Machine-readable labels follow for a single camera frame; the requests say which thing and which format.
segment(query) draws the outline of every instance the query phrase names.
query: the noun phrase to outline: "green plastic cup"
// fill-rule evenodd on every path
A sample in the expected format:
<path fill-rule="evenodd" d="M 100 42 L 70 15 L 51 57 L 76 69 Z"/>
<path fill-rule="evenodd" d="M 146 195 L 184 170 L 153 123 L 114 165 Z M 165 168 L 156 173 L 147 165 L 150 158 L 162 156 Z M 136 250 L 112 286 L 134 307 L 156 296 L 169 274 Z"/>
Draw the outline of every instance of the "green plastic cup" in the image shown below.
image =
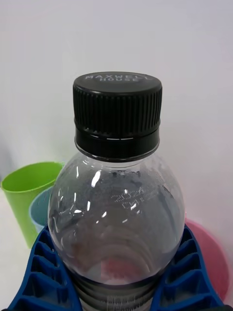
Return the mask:
<path fill-rule="evenodd" d="M 29 206 L 40 192 L 54 184 L 62 167 L 62 163 L 58 162 L 30 164 L 10 173 L 1 183 L 2 190 L 30 248 L 38 233 L 29 217 Z"/>

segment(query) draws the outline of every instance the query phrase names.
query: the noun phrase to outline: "clear plastic bottle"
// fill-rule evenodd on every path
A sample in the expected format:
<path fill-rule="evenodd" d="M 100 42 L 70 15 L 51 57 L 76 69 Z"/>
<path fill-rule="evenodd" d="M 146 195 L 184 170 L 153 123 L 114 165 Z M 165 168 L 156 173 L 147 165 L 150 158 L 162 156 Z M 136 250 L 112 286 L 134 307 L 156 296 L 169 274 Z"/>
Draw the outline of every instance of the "clear plastic bottle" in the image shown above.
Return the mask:
<path fill-rule="evenodd" d="M 51 237 L 85 310 L 146 310 L 185 217 L 179 185 L 154 152 L 162 85 L 102 72 L 73 90 L 80 151 L 52 190 Z"/>

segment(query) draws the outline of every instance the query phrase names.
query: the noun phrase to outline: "light blue cup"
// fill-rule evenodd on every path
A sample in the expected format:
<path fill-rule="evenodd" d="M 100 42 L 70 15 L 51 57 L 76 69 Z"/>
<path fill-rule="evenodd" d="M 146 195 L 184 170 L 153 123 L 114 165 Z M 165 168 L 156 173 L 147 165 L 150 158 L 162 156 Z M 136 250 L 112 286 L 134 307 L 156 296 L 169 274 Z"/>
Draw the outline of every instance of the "light blue cup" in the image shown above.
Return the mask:
<path fill-rule="evenodd" d="M 37 233 L 40 233 L 48 222 L 48 206 L 51 190 L 52 187 L 41 192 L 37 197 L 35 197 L 29 207 L 29 216 L 36 228 Z"/>

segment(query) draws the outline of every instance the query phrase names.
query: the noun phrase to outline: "white background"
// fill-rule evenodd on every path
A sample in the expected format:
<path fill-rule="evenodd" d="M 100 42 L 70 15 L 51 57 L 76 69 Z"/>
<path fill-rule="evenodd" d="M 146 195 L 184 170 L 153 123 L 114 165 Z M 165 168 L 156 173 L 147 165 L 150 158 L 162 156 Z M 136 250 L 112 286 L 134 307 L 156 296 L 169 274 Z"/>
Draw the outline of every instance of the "white background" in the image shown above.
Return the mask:
<path fill-rule="evenodd" d="M 162 81 L 159 153 L 233 265 L 233 1 L 0 0 L 2 178 L 75 153 L 73 80 L 104 70 Z"/>

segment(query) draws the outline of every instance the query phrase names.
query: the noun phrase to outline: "white table surface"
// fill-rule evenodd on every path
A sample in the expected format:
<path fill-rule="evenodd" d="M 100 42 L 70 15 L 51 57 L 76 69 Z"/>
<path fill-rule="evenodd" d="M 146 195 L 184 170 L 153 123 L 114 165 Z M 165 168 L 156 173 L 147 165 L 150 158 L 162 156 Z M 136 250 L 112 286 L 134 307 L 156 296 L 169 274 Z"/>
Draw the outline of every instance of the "white table surface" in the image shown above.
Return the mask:
<path fill-rule="evenodd" d="M 30 251 L 0 188 L 0 310 L 7 308 L 17 294 Z"/>

